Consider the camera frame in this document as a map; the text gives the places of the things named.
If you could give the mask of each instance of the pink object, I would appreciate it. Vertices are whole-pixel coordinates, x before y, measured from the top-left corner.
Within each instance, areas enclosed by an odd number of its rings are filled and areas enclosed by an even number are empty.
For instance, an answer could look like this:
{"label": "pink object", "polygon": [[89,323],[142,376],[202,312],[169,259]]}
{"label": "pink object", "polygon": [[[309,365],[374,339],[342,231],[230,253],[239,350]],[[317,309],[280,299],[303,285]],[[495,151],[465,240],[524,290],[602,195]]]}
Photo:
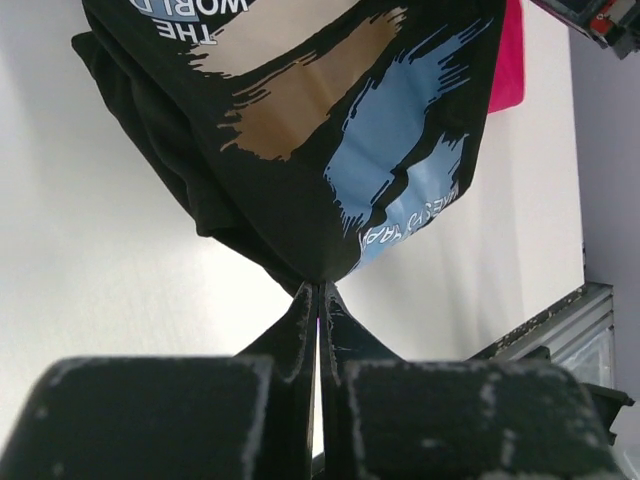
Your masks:
{"label": "pink object", "polygon": [[522,103],[524,99],[524,29],[520,0],[507,0],[504,27],[493,79],[489,113]]}

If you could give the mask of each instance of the black fabric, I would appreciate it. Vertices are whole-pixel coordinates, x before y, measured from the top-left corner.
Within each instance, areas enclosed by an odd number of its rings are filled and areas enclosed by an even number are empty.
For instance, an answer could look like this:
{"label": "black fabric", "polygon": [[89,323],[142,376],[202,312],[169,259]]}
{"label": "black fabric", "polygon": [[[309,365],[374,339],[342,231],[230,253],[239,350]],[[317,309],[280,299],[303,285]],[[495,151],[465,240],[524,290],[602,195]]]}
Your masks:
{"label": "black fabric", "polygon": [[291,295],[366,265],[467,191],[505,8],[310,2],[319,13],[287,13],[285,0],[84,0],[92,31],[73,39],[197,233]]}

